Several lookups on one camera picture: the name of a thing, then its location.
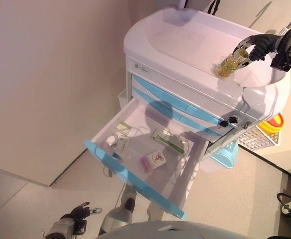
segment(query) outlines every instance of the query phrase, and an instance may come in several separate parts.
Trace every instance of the blue bin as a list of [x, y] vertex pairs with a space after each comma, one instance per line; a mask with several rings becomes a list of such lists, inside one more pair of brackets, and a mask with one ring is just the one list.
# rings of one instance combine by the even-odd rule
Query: blue bin
[[236, 141], [232, 141], [216, 153], [212, 154], [211, 158], [226, 168], [232, 168], [235, 166], [237, 154], [238, 143]]

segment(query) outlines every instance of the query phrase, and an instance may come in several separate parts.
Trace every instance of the black knob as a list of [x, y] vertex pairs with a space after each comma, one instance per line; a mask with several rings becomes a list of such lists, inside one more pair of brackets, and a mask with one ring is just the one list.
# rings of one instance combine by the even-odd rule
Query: black knob
[[230, 123], [238, 123], [238, 117], [237, 116], [231, 116], [231, 117], [229, 117], [228, 121]]
[[222, 122], [220, 122], [220, 125], [223, 126], [224, 128], [226, 128], [228, 126], [228, 120], [223, 120]]

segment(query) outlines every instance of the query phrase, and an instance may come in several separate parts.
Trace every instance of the white wall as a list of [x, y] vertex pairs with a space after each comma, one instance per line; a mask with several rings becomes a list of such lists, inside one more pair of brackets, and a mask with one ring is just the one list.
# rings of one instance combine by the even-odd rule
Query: white wall
[[49, 185], [118, 111], [126, 0], [0, 1], [0, 169]]
[[[207, 12], [211, 0], [189, 0], [188, 7]], [[263, 8], [267, 9], [259, 16]], [[291, 21], [291, 0], [221, 0], [216, 16], [265, 33], [278, 33]]]

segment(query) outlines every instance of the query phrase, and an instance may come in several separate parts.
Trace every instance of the white bottle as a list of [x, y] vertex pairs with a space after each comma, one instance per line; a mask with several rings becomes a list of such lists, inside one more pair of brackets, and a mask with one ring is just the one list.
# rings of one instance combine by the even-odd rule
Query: white bottle
[[107, 139], [106, 139], [106, 143], [112, 147], [114, 145], [116, 145], [117, 141], [119, 139], [119, 135], [117, 133], [115, 133], [114, 135], [110, 135]]

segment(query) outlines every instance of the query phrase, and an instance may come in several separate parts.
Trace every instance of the white wire basket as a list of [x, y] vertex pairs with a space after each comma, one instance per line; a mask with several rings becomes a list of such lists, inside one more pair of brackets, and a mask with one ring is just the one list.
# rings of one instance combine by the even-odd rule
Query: white wire basket
[[281, 140], [281, 131], [278, 133], [266, 134], [258, 126], [242, 134], [237, 141], [249, 150], [258, 150], [270, 146], [279, 146]]

